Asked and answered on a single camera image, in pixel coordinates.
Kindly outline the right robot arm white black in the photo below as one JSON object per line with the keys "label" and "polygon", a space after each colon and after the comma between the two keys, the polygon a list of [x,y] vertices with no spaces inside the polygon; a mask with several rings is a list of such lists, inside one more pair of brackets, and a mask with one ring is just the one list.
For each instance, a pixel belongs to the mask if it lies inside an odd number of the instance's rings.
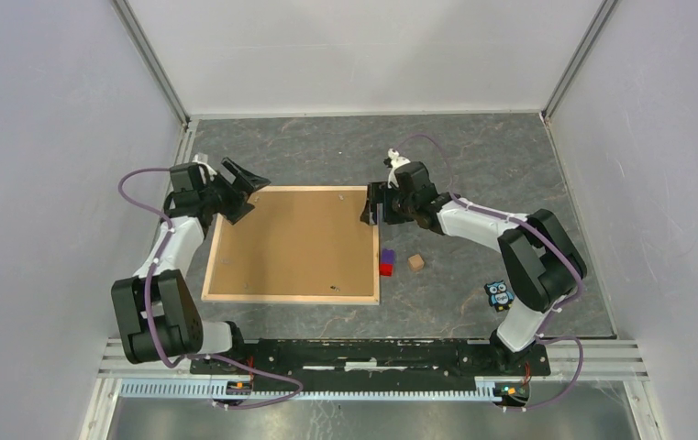
{"label": "right robot arm white black", "polygon": [[420,161],[395,165],[390,177],[367,186],[361,222],[414,222],[438,235],[469,240],[498,252],[516,304],[493,332],[492,367],[512,374],[543,333],[551,313],[583,293],[586,264],[559,219],[549,210],[507,213],[439,192]]}

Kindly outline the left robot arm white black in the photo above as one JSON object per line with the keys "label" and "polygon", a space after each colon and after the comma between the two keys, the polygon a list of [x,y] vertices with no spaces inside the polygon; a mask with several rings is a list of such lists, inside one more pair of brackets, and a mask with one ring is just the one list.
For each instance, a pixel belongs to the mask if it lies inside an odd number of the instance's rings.
{"label": "left robot arm white black", "polygon": [[203,321],[186,283],[194,253],[217,217],[236,224],[253,210],[251,196],[271,183],[232,159],[222,159],[221,165],[229,178],[201,160],[164,169],[172,188],[162,207],[126,193],[127,181],[138,170],[117,185],[125,201],[159,218],[159,232],[145,261],[111,288],[121,344],[132,364],[160,361],[173,368],[203,348]]}

